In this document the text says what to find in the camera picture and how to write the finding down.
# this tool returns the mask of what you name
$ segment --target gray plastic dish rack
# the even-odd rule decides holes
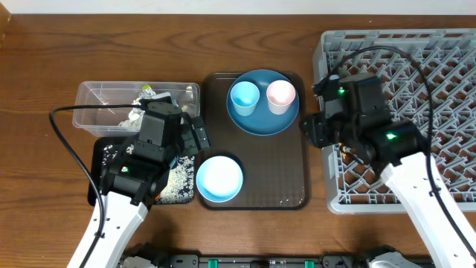
[[[434,86],[432,144],[437,167],[460,209],[476,211],[476,29],[327,31],[312,58],[314,81],[325,77],[343,56],[371,45],[395,46],[421,63]],[[398,54],[380,50],[347,61],[340,75],[368,71],[381,77],[393,119],[412,120],[426,135],[428,96],[416,69]],[[342,156],[337,144],[323,148],[322,159],[331,212],[405,212],[372,169]]]

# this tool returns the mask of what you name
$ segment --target cup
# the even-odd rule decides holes
[[[268,98],[269,110],[275,115],[282,115],[296,98],[296,89],[288,81],[276,80],[269,84],[266,97]]]
[[[251,82],[239,82],[231,89],[230,96],[238,115],[248,116],[256,108],[260,90]]]

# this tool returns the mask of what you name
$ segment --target white wall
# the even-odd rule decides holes
[[[476,15],[476,0],[0,0],[11,13]]]

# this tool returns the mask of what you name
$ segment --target brown tray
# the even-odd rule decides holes
[[[212,74],[202,85],[202,116],[211,147],[199,157],[199,164],[212,156],[230,156],[243,169],[243,185],[230,201],[211,202],[199,195],[200,203],[215,210],[302,208],[310,196],[308,145],[299,129],[306,112],[303,81],[295,73],[281,73],[296,88],[300,112],[281,133],[257,136],[241,130],[226,109],[228,90],[241,74]]]

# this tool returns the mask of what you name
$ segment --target plastic container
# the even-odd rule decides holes
[[[192,118],[200,115],[200,88],[195,83],[86,81],[78,89],[76,105],[131,104],[146,84],[157,94],[169,92],[178,106]],[[96,137],[134,135],[139,129],[118,126],[127,119],[130,111],[131,108],[76,109],[73,125],[88,130]]]
[[[433,86],[437,167],[460,209],[476,211],[476,29],[327,31],[312,59],[315,82],[342,57],[372,45],[395,46],[421,63]],[[412,120],[427,135],[426,88],[406,59],[390,51],[369,51],[339,70],[342,77],[362,72],[382,79],[393,120]],[[405,213],[372,169],[344,158],[337,144],[323,148],[322,159],[331,212]]]

